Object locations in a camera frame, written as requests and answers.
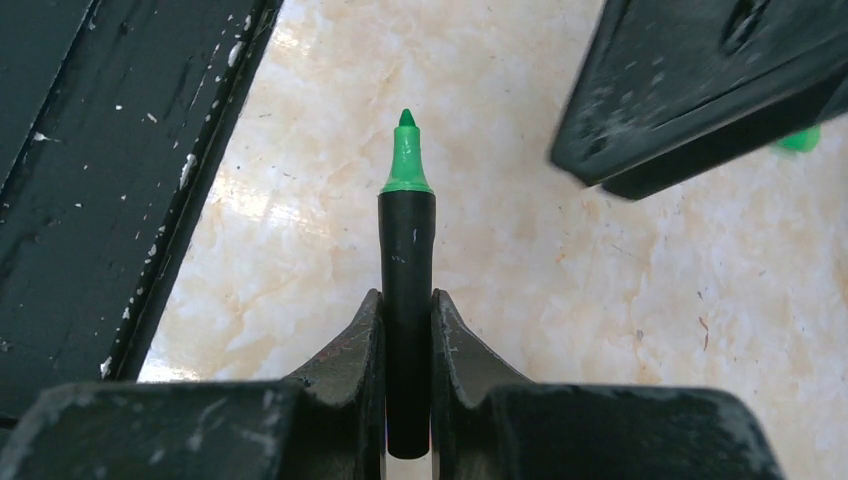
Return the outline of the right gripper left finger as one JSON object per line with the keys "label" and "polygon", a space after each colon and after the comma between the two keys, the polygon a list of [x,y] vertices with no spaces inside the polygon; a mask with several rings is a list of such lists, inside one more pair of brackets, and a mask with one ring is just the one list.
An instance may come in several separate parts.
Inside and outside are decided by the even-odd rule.
{"label": "right gripper left finger", "polygon": [[73,383],[40,395],[5,479],[381,479],[382,298],[283,378]]}

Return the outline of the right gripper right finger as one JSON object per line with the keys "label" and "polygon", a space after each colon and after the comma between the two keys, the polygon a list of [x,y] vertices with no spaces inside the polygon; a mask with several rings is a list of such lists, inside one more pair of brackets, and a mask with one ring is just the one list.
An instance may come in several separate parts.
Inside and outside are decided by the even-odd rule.
{"label": "right gripper right finger", "polygon": [[437,479],[779,479],[746,405],[720,390],[535,383],[434,293]]}

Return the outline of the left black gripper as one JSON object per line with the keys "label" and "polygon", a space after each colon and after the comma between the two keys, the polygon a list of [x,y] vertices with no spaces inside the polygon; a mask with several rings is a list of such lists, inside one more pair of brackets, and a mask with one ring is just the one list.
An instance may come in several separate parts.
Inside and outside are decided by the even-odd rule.
{"label": "left black gripper", "polygon": [[843,1],[608,1],[550,160],[639,200],[846,111]]}

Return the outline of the green small cap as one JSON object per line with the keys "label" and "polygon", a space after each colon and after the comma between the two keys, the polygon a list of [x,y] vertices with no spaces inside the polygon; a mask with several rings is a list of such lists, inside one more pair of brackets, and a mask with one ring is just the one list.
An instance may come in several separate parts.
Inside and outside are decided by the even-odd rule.
{"label": "green small cap", "polygon": [[821,140],[819,125],[788,135],[773,144],[773,148],[785,154],[806,154],[815,150]]}

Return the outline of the black green highlighter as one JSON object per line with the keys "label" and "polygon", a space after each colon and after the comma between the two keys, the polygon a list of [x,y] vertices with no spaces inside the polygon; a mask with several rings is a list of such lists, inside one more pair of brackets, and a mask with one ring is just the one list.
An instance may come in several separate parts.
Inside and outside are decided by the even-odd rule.
{"label": "black green highlighter", "polygon": [[403,460],[421,458],[430,448],[436,205],[423,168],[421,130],[405,109],[394,129],[389,175],[378,195],[387,450]]}

